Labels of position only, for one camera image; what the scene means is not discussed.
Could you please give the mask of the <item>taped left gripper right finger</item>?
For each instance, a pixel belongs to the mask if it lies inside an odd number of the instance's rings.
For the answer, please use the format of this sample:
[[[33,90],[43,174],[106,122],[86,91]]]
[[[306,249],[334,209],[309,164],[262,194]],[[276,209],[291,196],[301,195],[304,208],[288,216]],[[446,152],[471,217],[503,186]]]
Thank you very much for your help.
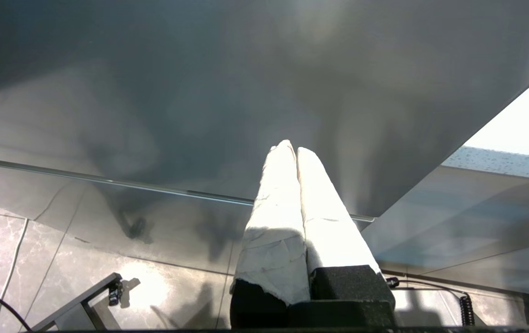
[[[310,299],[288,309],[292,327],[392,327],[395,297],[330,177],[297,152]]]

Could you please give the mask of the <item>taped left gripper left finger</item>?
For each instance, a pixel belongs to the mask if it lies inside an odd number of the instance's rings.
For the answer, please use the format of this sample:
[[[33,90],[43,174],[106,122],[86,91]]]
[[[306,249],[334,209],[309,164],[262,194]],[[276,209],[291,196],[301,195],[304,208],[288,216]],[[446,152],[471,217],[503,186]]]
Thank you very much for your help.
[[[310,301],[301,188],[288,140],[267,153],[230,294],[233,329],[286,327],[289,308]]]

